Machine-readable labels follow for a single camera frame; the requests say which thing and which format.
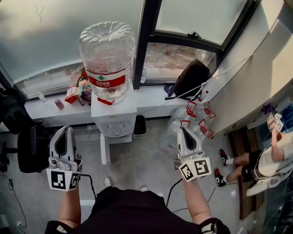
black backpack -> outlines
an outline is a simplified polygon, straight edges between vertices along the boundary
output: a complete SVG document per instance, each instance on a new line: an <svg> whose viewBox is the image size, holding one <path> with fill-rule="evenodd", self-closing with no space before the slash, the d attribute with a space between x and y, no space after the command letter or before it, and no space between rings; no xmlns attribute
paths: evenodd
<svg viewBox="0 0 293 234"><path fill-rule="evenodd" d="M210 70L201 61L195 59L183 70L174 85L164 87L165 91L168 93L168 97L166 97L165 100L175 98L170 97L173 93L175 93L176 96L180 96L195 87L200 86L202 83L207 81L209 74ZM190 100L187 97L194 96L199 89L200 87L194 89L186 95L181 96L180 98Z"/></svg>

office chair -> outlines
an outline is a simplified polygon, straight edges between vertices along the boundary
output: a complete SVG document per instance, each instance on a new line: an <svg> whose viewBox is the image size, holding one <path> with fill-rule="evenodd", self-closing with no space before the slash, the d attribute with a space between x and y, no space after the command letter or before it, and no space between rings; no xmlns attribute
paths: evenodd
<svg viewBox="0 0 293 234"><path fill-rule="evenodd" d="M8 162L7 153L17 153L21 172L41 172L49 166L49 135L41 121L32 120L24 101L15 89L0 90L0 123L18 134L17 149L2 143L0 162Z"/></svg>

black shirt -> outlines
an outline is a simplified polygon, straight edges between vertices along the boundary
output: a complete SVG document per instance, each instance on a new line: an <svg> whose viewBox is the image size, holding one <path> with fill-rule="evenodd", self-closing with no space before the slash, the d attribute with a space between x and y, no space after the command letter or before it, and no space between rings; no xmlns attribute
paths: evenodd
<svg viewBox="0 0 293 234"><path fill-rule="evenodd" d="M77 228L50 221L45 234L91 233L218 233L229 229L217 218L200 225L187 222L165 207L164 199L151 191L119 190L108 187L100 192L89 218Z"/></svg>

person's arm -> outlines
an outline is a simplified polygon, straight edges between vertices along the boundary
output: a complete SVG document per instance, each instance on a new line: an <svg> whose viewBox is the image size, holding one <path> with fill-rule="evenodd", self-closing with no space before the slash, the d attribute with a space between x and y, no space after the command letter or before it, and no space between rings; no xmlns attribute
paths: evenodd
<svg viewBox="0 0 293 234"><path fill-rule="evenodd" d="M63 192L59 221L75 228L81 224L79 186L75 190Z"/></svg>
<svg viewBox="0 0 293 234"><path fill-rule="evenodd" d="M206 202L206 198L203 196L201 188L196 181L186 182L183 178L186 203L189 213L192 218L192 222L195 224L201 224L205 220L211 218L211 211Z"/></svg>
<svg viewBox="0 0 293 234"><path fill-rule="evenodd" d="M285 158L284 151L278 149L278 138L280 138L280 133L274 128L271 131L271 159L275 162L283 161Z"/></svg>

window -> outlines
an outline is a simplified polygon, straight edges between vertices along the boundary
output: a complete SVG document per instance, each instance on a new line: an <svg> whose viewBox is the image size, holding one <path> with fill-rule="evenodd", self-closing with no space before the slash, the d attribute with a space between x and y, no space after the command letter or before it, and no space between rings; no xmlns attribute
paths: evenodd
<svg viewBox="0 0 293 234"><path fill-rule="evenodd" d="M247 0L163 0L156 31L197 32L202 39L222 45Z"/></svg>
<svg viewBox="0 0 293 234"><path fill-rule="evenodd" d="M2 0L0 65L25 94L72 85L80 33L102 21L138 30L143 0Z"/></svg>
<svg viewBox="0 0 293 234"><path fill-rule="evenodd" d="M134 88L174 83L194 59L213 74L258 3L259 0L145 0Z"/></svg>
<svg viewBox="0 0 293 234"><path fill-rule="evenodd" d="M144 70L146 78L178 78L194 59L207 66L215 53L201 49L164 44L148 43Z"/></svg>
<svg viewBox="0 0 293 234"><path fill-rule="evenodd" d="M102 21L125 22L137 33L135 89L174 83L194 59L212 74L259 1L0 0L0 82L27 99L65 93L82 67L80 33Z"/></svg>

